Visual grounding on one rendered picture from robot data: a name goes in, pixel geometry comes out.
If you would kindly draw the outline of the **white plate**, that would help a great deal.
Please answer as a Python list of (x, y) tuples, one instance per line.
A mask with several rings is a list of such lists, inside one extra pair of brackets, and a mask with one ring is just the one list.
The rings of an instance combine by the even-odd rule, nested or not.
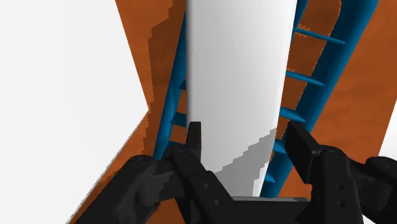
[(257, 197), (281, 107), (298, 0), (186, 0), (187, 120), (204, 167)]

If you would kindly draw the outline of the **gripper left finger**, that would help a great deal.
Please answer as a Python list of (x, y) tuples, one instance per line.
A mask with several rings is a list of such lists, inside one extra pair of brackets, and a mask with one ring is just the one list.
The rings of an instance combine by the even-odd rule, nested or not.
[(233, 199), (200, 161), (201, 123), (190, 122), (186, 143), (167, 148), (160, 160), (128, 159), (76, 224), (146, 224), (161, 202), (178, 199), (189, 224), (221, 220), (219, 205)]

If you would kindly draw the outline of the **blue dish rack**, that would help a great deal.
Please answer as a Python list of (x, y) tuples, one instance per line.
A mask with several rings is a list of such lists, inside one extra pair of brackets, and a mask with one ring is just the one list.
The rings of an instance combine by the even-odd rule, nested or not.
[[(378, 0), (340, 0), (340, 14), (328, 36), (298, 27), (308, 1), (297, 0), (292, 33), (322, 39), (326, 44), (310, 76), (286, 71), (287, 77), (303, 81), (306, 86), (296, 107), (280, 107), (279, 115), (289, 121), (301, 122), (307, 130), (312, 130), (369, 23)], [(161, 159), (165, 149), (175, 145), (170, 140), (173, 127), (187, 125), (186, 114), (177, 111), (181, 92), (185, 89), (186, 26), (182, 25), (153, 153), (156, 159)]]

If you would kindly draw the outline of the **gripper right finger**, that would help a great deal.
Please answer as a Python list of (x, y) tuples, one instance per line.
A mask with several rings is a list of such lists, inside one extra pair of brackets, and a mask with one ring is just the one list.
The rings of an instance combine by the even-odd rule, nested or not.
[(320, 145), (300, 122), (289, 122), (284, 149), (312, 186), (305, 221), (317, 224), (397, 224), (397, 161), (383, 156), (359, 163), (341, 149)]

